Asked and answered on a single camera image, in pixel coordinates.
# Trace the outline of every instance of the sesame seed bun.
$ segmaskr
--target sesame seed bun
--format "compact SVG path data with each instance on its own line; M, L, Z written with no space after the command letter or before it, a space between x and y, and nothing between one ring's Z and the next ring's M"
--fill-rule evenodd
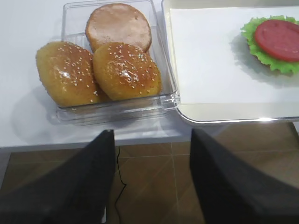
M36 53L40 80L60 107L108 100L93 76L93 56L70 42L50 42Z
M145 16L136 8L122 3L107 4L90 15L85 34L92 51L108 42L124 42L144 52L151 45L151 31Z
M112 100L158 95L161 76L148 53L126 43L107 43L93 56L94 75Z

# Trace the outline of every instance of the black cable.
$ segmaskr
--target black cable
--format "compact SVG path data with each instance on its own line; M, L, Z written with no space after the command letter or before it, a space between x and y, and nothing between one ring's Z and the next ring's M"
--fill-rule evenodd
M124 182L122 181L122 178L121 178L120 165L118 164L118 157L120 156L120 154L121 154L121 149L120 149L120 147L118 146L118 154L117 154L117 157L116 157L116 163L117 163L118 173L119 173L119 175L120 175L120 180L121 180L121 183L123 184L123 188L121 189L120 194L118 195L117 199L115 200L114 206L115 206L115 210L116 210L117 215L118 215L118 219L119 219L120 224L121 224L121 215L120 215L120 213L119 213L119 211L118 211L118 209L117 209L116 204L117 204L118 200L120 199L121 194L123 193L123 191L124 191L124 189L126 188L127 184L124 183Z

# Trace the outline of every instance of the red tomato slice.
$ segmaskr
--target red tomato slice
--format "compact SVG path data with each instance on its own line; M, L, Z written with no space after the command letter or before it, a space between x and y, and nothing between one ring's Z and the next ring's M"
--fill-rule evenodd
M273 58L299 62L299 25L283 20L267 20L257 27L255 40Z

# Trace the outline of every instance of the brown floor tile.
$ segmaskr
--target brown floor tile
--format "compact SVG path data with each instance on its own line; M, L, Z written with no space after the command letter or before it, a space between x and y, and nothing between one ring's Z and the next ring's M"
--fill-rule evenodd
M292 151L299 149L287 123L231 125L216 139L231 151Z
M63 162L35 162L26 164L9 164L5 173L0 193L5 194L36 178L48 173Z
M79 149L63 149L52 151L11 153L9 164L65 161L76 154L78 151Z
M171 143L121 146L120 158L171 155Z
M190 154L190 142L173 142L171 143L173 155L187 155Z
M299 188L299 151L237 152L235 154L262 172Z
M173 159L180 224L203 224L203 215L189 169L189 156L177 155Z
M175 224L176 205L173 164L171 156L120 159L121 176L127 184L118 201L123 223ZM119 223L114 202L122 188L118 175L110 197L108 223Z

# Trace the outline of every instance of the white table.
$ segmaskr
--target white table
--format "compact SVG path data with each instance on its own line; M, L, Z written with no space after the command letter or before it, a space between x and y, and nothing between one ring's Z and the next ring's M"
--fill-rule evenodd
M97 126L57 122L55 104L39 81L35 54L60 38L63 5L75 1L10 0L0 7L0 185L11 152L81 148L104 129L115 130L116 145L190 140L191 127L176 112ZM161 19L160 0L155 6ZM212 135L221 130L206 128Z

